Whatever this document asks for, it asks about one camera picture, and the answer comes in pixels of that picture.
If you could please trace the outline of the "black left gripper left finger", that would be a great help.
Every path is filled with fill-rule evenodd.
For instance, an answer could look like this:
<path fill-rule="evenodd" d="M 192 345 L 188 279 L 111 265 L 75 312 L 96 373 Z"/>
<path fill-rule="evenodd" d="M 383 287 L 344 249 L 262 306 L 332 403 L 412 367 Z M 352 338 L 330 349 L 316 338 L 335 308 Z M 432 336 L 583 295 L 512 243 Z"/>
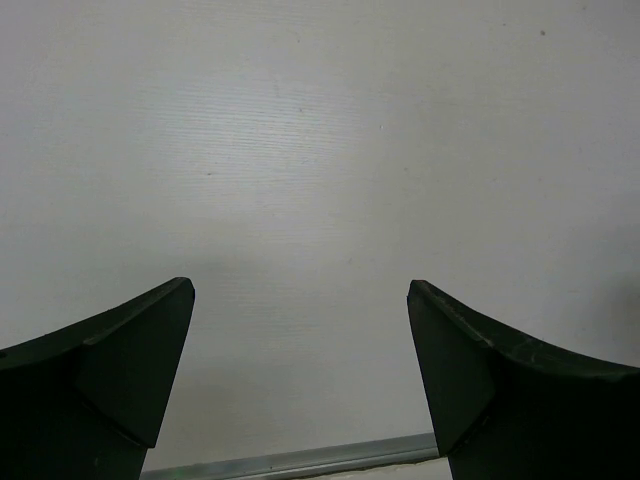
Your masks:
<path fill-rule="evenodd" d="M 1 352 L 4 479 L 137 479 L 156 446 L 195 303 L 176 277 Z"/>

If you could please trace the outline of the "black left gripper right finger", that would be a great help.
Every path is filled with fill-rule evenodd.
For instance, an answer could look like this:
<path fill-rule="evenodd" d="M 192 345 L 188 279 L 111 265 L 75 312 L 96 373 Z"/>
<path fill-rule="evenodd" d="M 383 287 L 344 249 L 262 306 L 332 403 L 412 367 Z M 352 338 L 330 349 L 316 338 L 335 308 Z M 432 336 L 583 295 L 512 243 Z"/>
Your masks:
<path fill-rule="evenodd" d="M 639 371 L 539 340 L 424 280 L 408 315 L 456 479 L 635 479 Z"/>

